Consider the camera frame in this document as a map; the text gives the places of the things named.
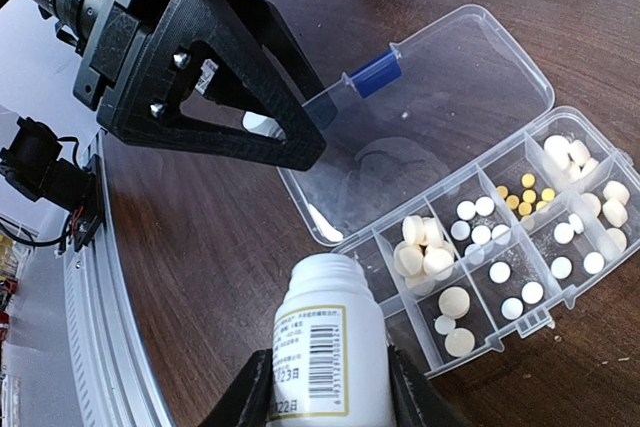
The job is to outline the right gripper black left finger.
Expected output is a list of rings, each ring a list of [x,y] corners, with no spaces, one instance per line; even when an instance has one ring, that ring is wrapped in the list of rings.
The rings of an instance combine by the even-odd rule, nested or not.
[[[272,350],[255,351],[199,427],[262,427],[272,389]]]

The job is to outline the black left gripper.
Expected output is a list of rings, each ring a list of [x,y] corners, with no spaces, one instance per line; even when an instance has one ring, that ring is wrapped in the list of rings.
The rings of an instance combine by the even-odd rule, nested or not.
[[[305,171],[326,143],[303,107],[321,81],[267,0],[33,0],[83,48],[75,96],[122,142]],[[182,112],[192,94],[270,118],[268,137]]]

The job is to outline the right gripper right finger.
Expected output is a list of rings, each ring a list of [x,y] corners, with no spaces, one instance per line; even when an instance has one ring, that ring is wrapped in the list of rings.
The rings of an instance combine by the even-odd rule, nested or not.
[[[388,348],[393,409],[397,426],[465,426],[466,419],[454,409],[420,373],[409,355],[395,346]]]

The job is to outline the clear plastic pill organizer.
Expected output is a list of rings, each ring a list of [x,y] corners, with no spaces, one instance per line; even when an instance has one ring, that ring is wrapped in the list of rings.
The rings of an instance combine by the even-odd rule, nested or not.
[[[553,327],[639,252],[639,174],[485,8],[468,4],[392,44],[307,103],[337,113],[326,150],[280,175],[312,237],[357,260],[392,341],[429,377]],[[449,233],[458,205],[494,238],[452,240],[454,264],[425,283],[394,266],[402,224]]]

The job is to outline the white pills in organizer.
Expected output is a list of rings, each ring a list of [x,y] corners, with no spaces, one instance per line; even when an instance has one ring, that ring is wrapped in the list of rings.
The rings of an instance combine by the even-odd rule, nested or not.
[[[639,249],[639,177],[581,139],[524,136],[395,226],[402,303],[432,370],[553,325]]]

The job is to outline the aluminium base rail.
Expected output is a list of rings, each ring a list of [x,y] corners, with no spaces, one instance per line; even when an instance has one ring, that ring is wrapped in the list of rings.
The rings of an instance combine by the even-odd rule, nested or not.
[[[90,244],[67,252],[64,268],[71,367],[83,426],[174,424],[141,339],[120,262],[104,151],[98,156],[105,220]]]

